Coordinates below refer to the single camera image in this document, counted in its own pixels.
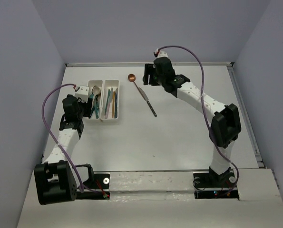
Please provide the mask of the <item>silver spoon green handle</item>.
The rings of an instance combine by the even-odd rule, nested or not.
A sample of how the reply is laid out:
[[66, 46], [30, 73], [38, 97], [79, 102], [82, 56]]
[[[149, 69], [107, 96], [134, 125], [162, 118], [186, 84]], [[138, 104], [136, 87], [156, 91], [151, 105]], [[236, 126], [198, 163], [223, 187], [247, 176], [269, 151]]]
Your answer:
[[96, 118], [98, 119], [99, 118], [99, 114], [100, 114], [100, 111], [99, 111], [99, 108], [100, 108], [100, 105], [99, 105], [99, 100], [100, 100], [100, 95], [97, 95], [96, 96], [96, 110], [95, 110], [95, 114], [96, 114]]

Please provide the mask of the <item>teal plastic spoon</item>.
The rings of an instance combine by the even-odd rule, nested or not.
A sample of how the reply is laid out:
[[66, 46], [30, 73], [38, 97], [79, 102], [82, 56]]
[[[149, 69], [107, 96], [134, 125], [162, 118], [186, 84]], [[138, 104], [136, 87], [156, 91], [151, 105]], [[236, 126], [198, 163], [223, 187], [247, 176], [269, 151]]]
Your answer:
[[90, 102], [90, 112], [89, 112], [89, 115], [88, 117], [91, 118], [94, 110], [95, 110], [95, 97], [93, 96], [93, 94], [91, 94], [89, 96], [89, 102]]

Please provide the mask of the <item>beige plastic spoon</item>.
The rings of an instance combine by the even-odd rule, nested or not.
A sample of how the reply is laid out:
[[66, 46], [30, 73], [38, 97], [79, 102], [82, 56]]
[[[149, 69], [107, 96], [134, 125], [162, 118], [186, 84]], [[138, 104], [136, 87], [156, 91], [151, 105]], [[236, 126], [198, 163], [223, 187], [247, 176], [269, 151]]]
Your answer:
[[94, 97], [99, 95], [100, 93], [101, 93], [101, 89], [98, 86], [93, 87], [92, 94]]

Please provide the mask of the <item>steel knife pink handle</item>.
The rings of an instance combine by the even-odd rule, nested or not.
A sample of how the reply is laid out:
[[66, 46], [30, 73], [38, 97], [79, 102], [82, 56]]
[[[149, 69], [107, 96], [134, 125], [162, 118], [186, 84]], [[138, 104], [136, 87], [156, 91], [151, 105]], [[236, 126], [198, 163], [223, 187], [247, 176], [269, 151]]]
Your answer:
[[110, 95], [111, 95], [111, 89], [108, 89], [107, 101], [106, 101], [106, 106], [105, 106], [105, 118], [107, 118], [107, 108], [108, 108], [108, 104], [109, 104]]

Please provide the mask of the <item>orange plastic knife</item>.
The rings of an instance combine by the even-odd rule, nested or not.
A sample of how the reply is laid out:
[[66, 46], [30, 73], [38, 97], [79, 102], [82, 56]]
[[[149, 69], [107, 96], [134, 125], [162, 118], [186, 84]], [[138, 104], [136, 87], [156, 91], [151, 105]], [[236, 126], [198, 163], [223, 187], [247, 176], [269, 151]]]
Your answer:
[[114, 114], [115, 114], [115, 91], [112, 94], [112, 118], [114, 118]]

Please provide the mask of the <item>blue plastic knife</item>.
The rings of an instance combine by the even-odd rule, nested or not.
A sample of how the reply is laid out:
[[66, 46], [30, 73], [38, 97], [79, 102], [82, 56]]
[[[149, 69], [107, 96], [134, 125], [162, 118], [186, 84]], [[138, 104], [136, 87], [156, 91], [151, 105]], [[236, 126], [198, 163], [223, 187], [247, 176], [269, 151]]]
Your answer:
[[117, 119], [118, 117], [118, 95], [117, 92], [115, 92], [114, 96], [114, 118]]

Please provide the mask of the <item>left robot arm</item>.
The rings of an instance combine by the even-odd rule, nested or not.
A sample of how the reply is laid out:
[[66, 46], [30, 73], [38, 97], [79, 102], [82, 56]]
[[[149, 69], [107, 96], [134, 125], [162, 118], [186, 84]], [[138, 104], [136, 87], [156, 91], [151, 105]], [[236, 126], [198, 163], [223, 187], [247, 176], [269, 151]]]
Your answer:
[[95, 175], [90, 164], [75, 165], [71, 155], [79, 142], [83, 117], [91, 109], [89, 96], [84, 98], [67, 95], [62, 101], [59, 134], [54, 136], [55, 146], [48, 158], [34, 169], [37, 196], [41, 205], [74, 201], [82, 188], [93, 185]]

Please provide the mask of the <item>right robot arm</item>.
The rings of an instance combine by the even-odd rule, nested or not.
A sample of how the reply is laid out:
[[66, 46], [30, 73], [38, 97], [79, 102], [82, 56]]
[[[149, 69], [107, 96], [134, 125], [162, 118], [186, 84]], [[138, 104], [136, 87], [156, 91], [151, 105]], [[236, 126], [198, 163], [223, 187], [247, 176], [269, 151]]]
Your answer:
[[167, 57], [158, 57], [145, 64], [143, 84], [162, 86], [174, 97], [190, 104], [203, 114], [209, 138], [214, 144], [213, 159], [209, 166], [208, 181], [219, 186], [230, 169], [231, 150], [242, 130], [238, 107], [223, 104], [197, 88], [188, 77], [176, 74]]

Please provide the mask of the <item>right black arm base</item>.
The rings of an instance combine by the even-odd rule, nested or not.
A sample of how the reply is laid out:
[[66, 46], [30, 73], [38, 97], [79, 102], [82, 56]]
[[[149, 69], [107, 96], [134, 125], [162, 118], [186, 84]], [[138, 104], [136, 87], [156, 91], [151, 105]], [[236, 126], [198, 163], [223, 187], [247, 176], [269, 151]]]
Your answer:
[[230, 172], [222, 180], [214, 181], [209, 178], [208, 172], [193, 174], [193, 187], [196, 200], [203, 199], [239, 199], [237, 187], [234, 187], [236, 177]]

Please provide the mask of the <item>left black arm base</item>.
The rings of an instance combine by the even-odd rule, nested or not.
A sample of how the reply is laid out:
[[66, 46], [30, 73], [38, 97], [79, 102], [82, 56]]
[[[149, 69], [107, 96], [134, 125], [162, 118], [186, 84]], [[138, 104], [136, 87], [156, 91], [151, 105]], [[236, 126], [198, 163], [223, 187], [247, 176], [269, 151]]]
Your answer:
[[70, 190], [74, 190], [77, 200], [109, 200], [110, 199], [110, 173], [95, 172], [94, 180], [84, 182], [84, 192], [80, 193], [76, 182], [69, 185]]

